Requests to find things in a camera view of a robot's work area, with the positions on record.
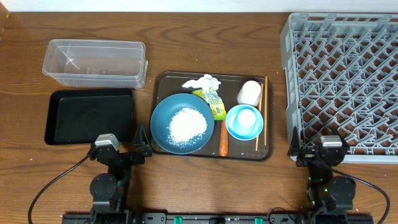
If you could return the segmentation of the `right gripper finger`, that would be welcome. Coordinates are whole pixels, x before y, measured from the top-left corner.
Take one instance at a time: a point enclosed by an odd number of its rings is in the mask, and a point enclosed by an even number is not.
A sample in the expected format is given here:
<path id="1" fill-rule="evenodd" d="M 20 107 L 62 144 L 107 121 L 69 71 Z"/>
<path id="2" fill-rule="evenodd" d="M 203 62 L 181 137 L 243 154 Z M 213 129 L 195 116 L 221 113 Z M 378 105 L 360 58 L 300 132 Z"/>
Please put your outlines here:
<path id="1" fill-rule="evenodd" d="M 299 132 L 296 127 L 293 129 L 292 140 L 290 142 L 289 150 L 287 152 L 288 156 L 297 156 L 300 154 L 300 141 Z"/>
<path id="2" fill-rule="evenodd" d="M 338 129 L 336 127 L 331 128 L 331 138 L 332 138 L 332 147 L 342 147 L 342 148 L 349 148 L 349 144 L 345 141 L 345 139 L 341 136 L 341 134 L 338 132 Z"/>

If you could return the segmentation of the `dark blue plate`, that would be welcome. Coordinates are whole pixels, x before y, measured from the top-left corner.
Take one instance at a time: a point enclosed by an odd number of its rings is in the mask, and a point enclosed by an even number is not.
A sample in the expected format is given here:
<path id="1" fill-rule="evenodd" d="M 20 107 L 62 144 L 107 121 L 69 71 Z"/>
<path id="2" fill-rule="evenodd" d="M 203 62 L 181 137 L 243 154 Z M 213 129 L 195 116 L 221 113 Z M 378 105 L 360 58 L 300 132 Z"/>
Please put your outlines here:
<path id="1" fill-rule="evenodd" d="M 206 119 L 208 127 L 201 139 L 191 146 L 179 148 L 167 142 L 169 130 L 167 127 L 172 116 L 182 108 L 199 111 Z M 190 154 L 201 149 L 210 140 L 215 126 L 212 111 L 208 104 L 198 96 L 188 93 L 171 95 L 162 100 L 152 114 L 150 130 L 154 141 L 164 150 L 172 154 Z"/>

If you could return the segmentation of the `pile of white rice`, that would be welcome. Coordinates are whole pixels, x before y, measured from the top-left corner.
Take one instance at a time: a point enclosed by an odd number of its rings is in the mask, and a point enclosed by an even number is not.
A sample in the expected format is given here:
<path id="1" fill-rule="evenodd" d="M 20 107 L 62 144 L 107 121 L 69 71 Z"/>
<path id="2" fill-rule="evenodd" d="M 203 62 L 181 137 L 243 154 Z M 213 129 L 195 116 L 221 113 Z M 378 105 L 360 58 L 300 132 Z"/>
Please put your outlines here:
<path id="1" fill-rule="evenodd" d="M 172 116 L 167 127 L 167 142 L 179 148 L 191 146 L 202 138 L 207 127 L 206 119 L 199 111 L 182 108 Z"/>

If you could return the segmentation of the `light blue bowl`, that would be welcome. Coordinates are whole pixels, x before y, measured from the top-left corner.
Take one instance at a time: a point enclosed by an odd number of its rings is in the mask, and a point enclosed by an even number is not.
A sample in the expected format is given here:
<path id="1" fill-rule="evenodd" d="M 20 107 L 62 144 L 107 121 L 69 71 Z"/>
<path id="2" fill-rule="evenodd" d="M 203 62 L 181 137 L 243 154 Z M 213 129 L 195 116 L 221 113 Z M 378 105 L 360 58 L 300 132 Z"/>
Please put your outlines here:
<path id="1" fill-rule="evenodd" d="M 243 109 L 251 109 L 256 114 L 256 122 L 251 127 L 244 127 L 238 123 L 237 115 Z M 264 119 L 258 109 L 251 105 L 236 105 L 226 115 L 226 128 L 230 135 L 240 141 L 249 141 L 258 137 L 264 127 Z"/>

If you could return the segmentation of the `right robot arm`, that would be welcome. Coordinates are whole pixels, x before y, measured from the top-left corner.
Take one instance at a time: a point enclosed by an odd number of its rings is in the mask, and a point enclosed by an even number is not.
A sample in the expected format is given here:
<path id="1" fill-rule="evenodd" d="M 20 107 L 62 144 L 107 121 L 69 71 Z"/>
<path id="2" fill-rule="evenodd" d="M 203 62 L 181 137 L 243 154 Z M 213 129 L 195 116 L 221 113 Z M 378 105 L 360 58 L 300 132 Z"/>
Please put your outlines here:
<path id="1" fill-rule="evenodd" d="M 321 143 L 304 149 L 299 132 L 293 129 L 288 156 L 296 157 L 297 167 L 307 167 L 307 198 L 313 207 L 297 215 L 295 223 L 348 223 L 346 212 L 353 208 L 356 183 L 350 177 L 333 175 L 333 167 L 343 162 L 349 144 L 337 130 L 322 136 Z"/>

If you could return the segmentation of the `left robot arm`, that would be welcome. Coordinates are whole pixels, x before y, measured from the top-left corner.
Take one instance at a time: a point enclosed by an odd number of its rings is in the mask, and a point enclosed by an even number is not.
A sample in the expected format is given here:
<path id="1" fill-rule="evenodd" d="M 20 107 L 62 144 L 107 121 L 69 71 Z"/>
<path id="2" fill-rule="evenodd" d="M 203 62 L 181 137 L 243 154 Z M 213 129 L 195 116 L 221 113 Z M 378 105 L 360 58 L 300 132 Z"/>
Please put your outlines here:
<path id="1" fill-rule="evenodd" d="M 90 184 L 93 208 L 87 223 L 139 223 L 140 215 L 127 206 L 132 166 L 145 162 L 152 147 L 145 128 L 140 125 L 133 140 L 133 152 L 120 153 L 120 143 L 114 134 L 102 134 L 91 143 L 90 160 L 108 167 L 107 173 L 97 175 Z"/>

